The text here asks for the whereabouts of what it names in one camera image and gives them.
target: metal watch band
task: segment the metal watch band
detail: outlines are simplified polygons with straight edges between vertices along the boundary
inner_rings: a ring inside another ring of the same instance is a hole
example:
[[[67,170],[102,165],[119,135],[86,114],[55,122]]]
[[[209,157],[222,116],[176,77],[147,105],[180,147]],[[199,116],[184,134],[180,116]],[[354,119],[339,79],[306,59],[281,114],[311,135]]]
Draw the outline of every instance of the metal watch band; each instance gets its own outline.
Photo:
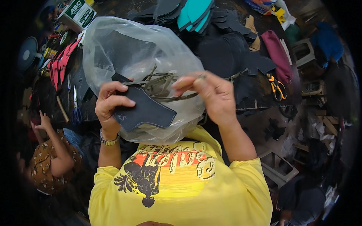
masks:
[[[114,140],[111,140],[111,141],[108,141],[108,140],[105,140],[103,138],[103,135],[102,135],[102,128],[100,130],[100,140],[103,144],[107,145],[107,146],[112,146],[112,145],[115,145],[118,141],[119,141],[119,134],[117,134],[117,137],[114,139]]]

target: maroon fabric pouch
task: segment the maroon fabric pouch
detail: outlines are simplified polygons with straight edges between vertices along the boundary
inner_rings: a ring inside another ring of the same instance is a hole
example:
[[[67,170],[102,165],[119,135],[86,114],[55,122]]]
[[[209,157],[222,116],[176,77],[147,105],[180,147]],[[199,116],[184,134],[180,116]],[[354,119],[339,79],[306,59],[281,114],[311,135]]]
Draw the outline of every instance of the maroon fabric pouch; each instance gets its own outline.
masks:
[[[290,83],[293,80],[292,67],[289,64],[287,54],[285,53],[278,36],[274,31],[268,30],[261,35],[261,38],[265,43],[270,58],[278,66],[275,69],[278,81],[283,84]]]

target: white plastic bag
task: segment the white plastic bag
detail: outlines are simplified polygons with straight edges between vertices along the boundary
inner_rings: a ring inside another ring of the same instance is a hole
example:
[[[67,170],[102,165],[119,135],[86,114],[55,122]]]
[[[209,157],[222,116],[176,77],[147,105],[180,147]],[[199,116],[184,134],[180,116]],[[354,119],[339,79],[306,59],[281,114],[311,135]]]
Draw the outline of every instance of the white plastic bag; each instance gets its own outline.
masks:
[[[150,74],[155,64],[155,73],[172,72],[178,76],[204,70],[201,61],[169,28],[118,17],[96,17],[89,25],[84,37],[83,67],[87,83],[97,96],[100,86],[112,81],[115,72],[137,82]],[[171,85],[168,91],[168,97],[172,97]],[[161,129],[143,124],[130,133],[121,129],[121,136],[141,144],[173,144],[196,127],[205,110],[198,96],[162,104],[177,112],[171,126]]]

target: teal leather piece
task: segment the teal leather piece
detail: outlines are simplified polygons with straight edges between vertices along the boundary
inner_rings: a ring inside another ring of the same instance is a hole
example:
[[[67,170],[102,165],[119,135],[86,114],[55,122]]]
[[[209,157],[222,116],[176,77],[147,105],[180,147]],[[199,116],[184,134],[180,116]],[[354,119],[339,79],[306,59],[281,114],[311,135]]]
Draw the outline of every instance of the teal leather piece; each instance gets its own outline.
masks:
[[[201,22],[199,23],[199,25],[196,27],[195,31],[196,32],[199,32],[200,29],[203,27],[203,25],[205,24],[205,22],[207,21],[207,18],[209,17],[210,15],[210,10],[209,12],[206,14],[206,16],[201,20]]]
[[[186,30],[187,30],[187,31],[190,31],[191,28],[192,28],[192,25],[188,26],[188,27],[186,28]]]
[[[178,28],[184,27],[186,24],[190,22],[190,18],[188,16],[188,3],[190,0],[188,0],[185,4],[185,6],[182,8],[180,15],[177,18],[177,26]]]
[[[211,4],[212,0],[188,0],[187,1],[187,7],[184,7],[187,9],[187,15],[189,16],[189,19],[191,23],[193,24],[195,21],[200,18],[204,12],[209,9],[209,6]]]

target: blue cloth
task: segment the blue cloth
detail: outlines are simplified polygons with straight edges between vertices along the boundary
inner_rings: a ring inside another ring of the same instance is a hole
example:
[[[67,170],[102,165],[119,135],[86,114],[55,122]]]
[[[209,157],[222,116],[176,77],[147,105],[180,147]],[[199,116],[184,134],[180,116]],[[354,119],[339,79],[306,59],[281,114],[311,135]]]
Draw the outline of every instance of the blue cloth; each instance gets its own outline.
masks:
[[[88,159],[84,154],[84,150],[80,147],[80,141],[82,140],[82,137],[73,130],[67,128],[63,128],[63,134],[66,137],[67,141],[78,150],[78,152],[82,155],[83,160],[88,165]]]
[[[318,21],[317,25],[319,27],[319,31],[316,34],[311,35],[313,48],[319,46],[324,52],[327,61],[329,61],[330,57],[333,57],[336,61],[338,61],[344,53],[341,40],[330,24]]]

